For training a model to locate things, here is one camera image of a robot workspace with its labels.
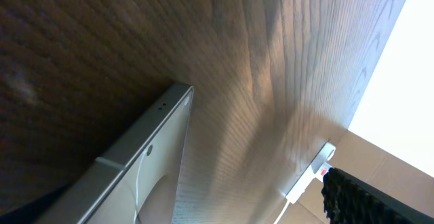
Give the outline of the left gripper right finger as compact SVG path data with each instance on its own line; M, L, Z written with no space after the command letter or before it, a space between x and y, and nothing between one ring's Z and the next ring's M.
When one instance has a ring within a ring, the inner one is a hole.
M330 224L433 224L433 218L339 169L323 177L323 209Z

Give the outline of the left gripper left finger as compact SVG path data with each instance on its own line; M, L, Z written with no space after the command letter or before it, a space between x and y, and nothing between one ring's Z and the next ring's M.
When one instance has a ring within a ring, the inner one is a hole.
M34 223L70 187L71 184L69 183L29 204L1 215L1 224Z

